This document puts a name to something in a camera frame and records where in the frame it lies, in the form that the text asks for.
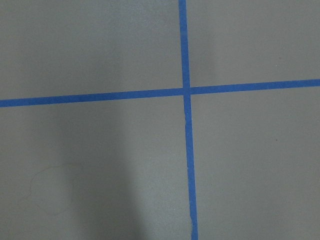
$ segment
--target floor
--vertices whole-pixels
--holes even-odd
[[[320,239],[319,9],[0,1],[0,239]]]

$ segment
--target blue tape strip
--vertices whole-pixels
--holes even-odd
[[[219,86],[197,86],[197,87],[191,88],[191,94],[192,95],[215,94],[215,93],[306,88],[306,87],[319,87],[319,86],[320,86],[320,79],[272,81],[272,82],[244,83],[244,84],[219,85]]]
[[[66,95],[66,96],[48,96],[48,97],[32,97],[19,99],[0,100],[0,107],[17,107],[31,105],[46,104],[66,104],[81,102],[96,102],[120,99],[142,99],[154,97],[170,97],[183,95],[182,88],[143,90],[143,91],[125,91],[111,93],[95,93],[83,95]]]
[[[194,141],[192,131],[192,108],[189,71],[188,26],[186,0],[179,0],[180,43],[182,63],[183,105],[185,116],[186,164],[188,175],[189,210],[191,218],[191,240],[198,240],[197,198],[194,163]]]

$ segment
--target vertical blue line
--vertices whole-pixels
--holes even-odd
[[[189,209],[192,225],[191,240],[198,240],[196,179],[194,163],[194,142],[192,132],[191,88],[189,71],[187,3],[179,0],[180,43],[182,64],[183,105],[185,117],[186,164],[188,174]]]

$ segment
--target gray surface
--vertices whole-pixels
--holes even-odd
[[[177,1],[1,0],[0,99],[178,88]]]
[[[320,1],[187,1],[192,86],[320,78]]]
[[[320,88],[192,100],[199,240],[320,239]]]
[[[190,238],[182,97],[0,116],[0,239]]]

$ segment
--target blue tape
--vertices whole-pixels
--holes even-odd
[[[191,88],[191,94],[216,94],[216,93],[230,93],[242,91],[258,91],[271,89],[291,89],[291,88],[306,88],[319,87],[320,79],[309,80],[294,80],[294,81],[272,81],[259,83],[244,83],[232,85],[218,85],[218,86],[197,86]]]
[[[32,97],[19,99],[0,100],[0,107],[17,107],[31,105],[47,105],[47,104],[66,104],[81,102],[96,102],[120,99],[143,99],[155,97],[170,97],[183,95],[182,88],[143,90],[143,91],[125,91],[111,93],[95,93],[83,95],[66,95],[66,96],[47,96]]]
[[[191,240],[198,240],[197,198],[194,162],[194,141],[192,131],[192,108],[189,71],[188,26],[186,0],[179,0],[180,43],[183,85],[183,106],[185,117],[185,145],[188,175],[189,210],[191,218]]]

